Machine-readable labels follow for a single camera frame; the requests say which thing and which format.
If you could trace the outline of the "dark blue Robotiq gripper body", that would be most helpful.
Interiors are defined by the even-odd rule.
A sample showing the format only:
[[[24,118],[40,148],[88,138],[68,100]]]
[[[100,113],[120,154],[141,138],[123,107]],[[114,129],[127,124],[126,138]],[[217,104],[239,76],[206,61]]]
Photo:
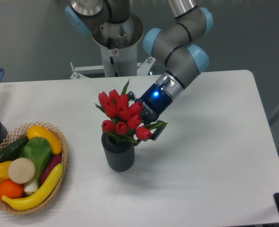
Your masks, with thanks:
[[[144,123],[155,122],[184,89],[182,81],[173,73],[163,73],[141,97],[135,100],[143,104],[140,116]]]

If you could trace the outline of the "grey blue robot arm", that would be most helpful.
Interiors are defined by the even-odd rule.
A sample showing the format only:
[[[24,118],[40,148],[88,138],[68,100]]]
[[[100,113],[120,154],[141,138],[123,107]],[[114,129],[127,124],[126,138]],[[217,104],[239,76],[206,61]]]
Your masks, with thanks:
[[[82,34],[100,46],[106,77],[137,74],[137,45],[161,62],[166,71],[141,96],[123,89],[99,94],[97,108],[107,119],[102,140],[115,145],[154,140],[166,127],[159,116],[209,65],[208,55],[193,42],[213,26],[212,14],[194,0],[170,0],[175,24],[163,31],[143,32],[140,18],[127,0],[72,0],[66,16]]]

